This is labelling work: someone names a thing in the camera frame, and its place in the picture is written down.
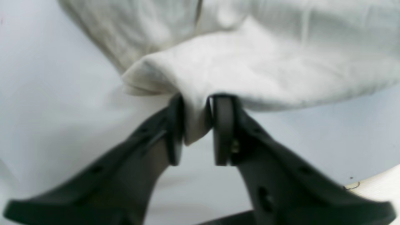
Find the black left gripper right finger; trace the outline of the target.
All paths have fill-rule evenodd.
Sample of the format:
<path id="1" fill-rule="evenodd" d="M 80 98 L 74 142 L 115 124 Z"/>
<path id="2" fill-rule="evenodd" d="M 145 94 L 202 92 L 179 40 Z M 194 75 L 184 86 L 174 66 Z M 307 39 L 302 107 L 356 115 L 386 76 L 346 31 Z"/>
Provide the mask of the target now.
<path id="1" fill-rule="evenodd" d="M 257 225 L 389 225 L 396 211 L 346 191 L 274 140 L 238 98 L 209 99 L 216 165 L 236 167 Z"/>

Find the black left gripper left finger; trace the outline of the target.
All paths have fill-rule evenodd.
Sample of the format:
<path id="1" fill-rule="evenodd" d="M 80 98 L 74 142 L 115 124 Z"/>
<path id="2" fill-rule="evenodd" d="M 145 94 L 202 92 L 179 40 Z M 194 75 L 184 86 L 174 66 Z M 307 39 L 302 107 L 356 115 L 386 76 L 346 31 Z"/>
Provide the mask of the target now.
<path id="1" fill-rule="evenodd" d="M 126 140 L 60 186 L 10 200 L 4 217 L 23 225 L 141 225 L 157 180 L 180 162 L 184 101 L 175 95 Z"/>

